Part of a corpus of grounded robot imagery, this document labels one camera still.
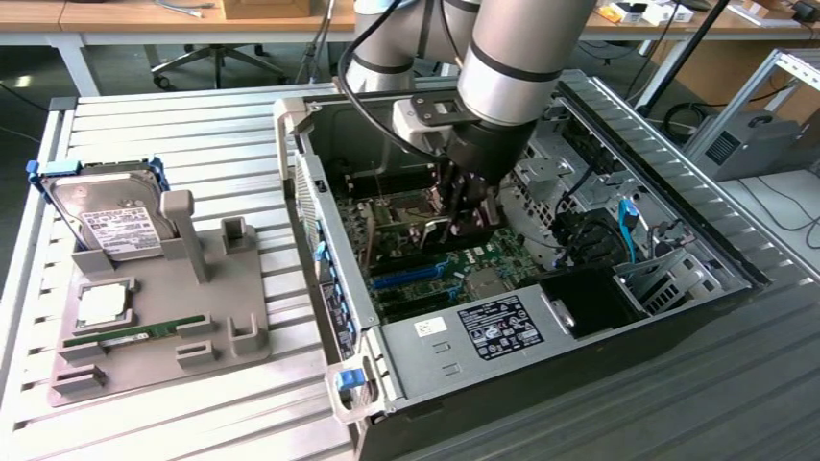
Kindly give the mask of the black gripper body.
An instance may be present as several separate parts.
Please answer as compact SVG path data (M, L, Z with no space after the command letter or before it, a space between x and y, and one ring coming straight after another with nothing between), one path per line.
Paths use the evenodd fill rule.
M455 190L459 178L465 184L497 186L518 161L535 125L537 121L509 127L483 121L455 124L443 149L446 189Z

